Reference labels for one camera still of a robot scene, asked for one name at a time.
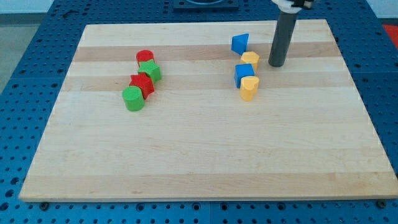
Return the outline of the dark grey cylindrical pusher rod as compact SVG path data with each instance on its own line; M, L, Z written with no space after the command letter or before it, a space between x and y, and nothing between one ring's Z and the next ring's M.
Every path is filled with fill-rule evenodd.
M272 67L281 67L285 63L297 16L297 13L283 11L279 14L268 60Z

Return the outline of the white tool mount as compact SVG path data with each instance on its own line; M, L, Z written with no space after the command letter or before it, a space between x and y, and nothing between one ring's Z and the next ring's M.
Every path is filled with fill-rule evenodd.
M314 0L271 0L284 13L297 14L313 7Z

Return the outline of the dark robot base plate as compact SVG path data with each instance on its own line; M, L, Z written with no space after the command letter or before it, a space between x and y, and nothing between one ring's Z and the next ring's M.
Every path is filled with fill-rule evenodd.
M173 9L238 9L238 0L171 0Z

